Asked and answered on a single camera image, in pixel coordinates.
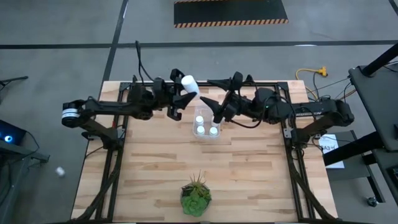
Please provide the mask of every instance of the potted plant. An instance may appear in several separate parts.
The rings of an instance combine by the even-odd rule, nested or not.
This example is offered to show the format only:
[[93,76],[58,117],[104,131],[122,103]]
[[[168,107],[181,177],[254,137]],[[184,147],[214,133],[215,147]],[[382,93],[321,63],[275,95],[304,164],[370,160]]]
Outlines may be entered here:
[[190,177],[191,182],[182,187],[180,201],[184,214],[200,217],[211,202],[210,189],[205,181],[201,182],[202,177],[199,171],[197,179],[194,174],[193,178]]

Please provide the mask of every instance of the yellow extension cord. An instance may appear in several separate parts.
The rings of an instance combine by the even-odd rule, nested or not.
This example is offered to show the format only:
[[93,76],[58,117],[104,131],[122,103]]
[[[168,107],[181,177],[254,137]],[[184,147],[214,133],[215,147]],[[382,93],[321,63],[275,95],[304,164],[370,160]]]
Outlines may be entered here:
[[[326,67],[324,67],[324,66],[323,66],[321,69],[319,69],[319,70],[309,69],[309,68],[300,68],[300,69],[298,69],[298,70],[296,71],[296,80],[300,80],[300,79],[299,79],[299,72],[302,72],[302,71],[306,71],[306,72],[315,72],[315,73],[317,73],[317,74],[320,74],[320,75],[323,76],[323,77],[327,77],[327,76],[328,76],[328,74],[327,74],[327,72],[326,72]],[[308,90],[308,91],[313,95],[314,100],[317,100],[317,99],[318,99],[318,97],[314,94],[313,90],[311,90],[311,89],[308,88],[307,86],[305,87],[305,89]]]

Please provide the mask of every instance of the gray floor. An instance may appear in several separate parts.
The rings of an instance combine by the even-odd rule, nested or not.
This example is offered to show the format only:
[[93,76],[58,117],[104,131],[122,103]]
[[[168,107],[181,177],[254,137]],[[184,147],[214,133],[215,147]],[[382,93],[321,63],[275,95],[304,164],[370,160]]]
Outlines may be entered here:
[[[0,44],[110,43],[122,0],[0,2]],[[174,29],[170,0],[130,1],[119,42],[306,41],[398,39],[398,17],[388,0],[283,0],[289,24],[276,26]],[[143,49],[142,61],[153,77],[168,78],[173,68],[198,80],[227,78],[235,71],[257,80],[290,80],[298,68],[326,66],[318,87],[346,78],[348,69],[369,63],[388,45],[330,47],[223,47]],[[13,223],[65,221],[72,210],[87,142],[80,130],[61,125],[62,103],[98,96],[109,49],[0,50],[0,79],[28,75],[1,92],[0,119],[34,134],[48,164],[31,169],[18,198]],[[110,80],[137,73],[133,49],[118,49]],[[300,77],[313,88],[312,74]],[[320,91],[336,96],[347,82]],[[357,136],[374,130],[357,95],[347,99],[356,122],[346,128]],[[66,177],[54,170],[62,166]],[[339,217],[347,221],[396,223],[397,205],[377,167],[387,203],[368,207],[366,179],[331,182]]]

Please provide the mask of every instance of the wooden tabletop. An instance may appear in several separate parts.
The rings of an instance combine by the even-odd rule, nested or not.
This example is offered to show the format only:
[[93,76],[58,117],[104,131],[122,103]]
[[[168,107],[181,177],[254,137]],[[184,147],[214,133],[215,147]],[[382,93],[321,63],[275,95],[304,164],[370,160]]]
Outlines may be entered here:
[[[308,101],[303,81],[287,82],[293,103]],[[119,83],[104,82],[101,100],[116,101]],[[203,87],[201,94],[222,101],[225,92]],[[253,98],[254,88],[244,87],[241,94]],[[166,110],[156,111],[149,121],[129,118],[113,221],[297,221],[280,125],[262,123],[256,129],[245,129],[225,123],[217,140],[199,140],[192,133],[192,123],[195,106],[202,104],[193,100],[185,111],[181,110],[180,122],[168,118]],[[111,126],[113,116],[97,116],[96,120]],[[252,125],[244,116],[235,120]],[[300,118],[297,126],[311,122],[311,118]],[[90,142],[87,153],[101,145],[100,141]],[[82,214],[98,193],[105,157],[106,151],[100,150],[85,160],[72,218]],[[311,190],[336,217],[320,150],[313,146],[306,148],[304,161]],[[190,175],[197,175],[200,170],[213,200],[203,216],[195,218],[183,214],[180,188],[190,182]]]

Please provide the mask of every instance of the caster wheel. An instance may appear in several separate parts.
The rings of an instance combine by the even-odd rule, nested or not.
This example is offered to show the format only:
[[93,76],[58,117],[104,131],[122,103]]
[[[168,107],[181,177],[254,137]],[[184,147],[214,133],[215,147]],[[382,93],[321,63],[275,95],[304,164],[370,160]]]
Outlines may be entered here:
[[372,207],[376,207],[379,203],[375,197],[369,197],[366,202],[368,203],[369,206]]

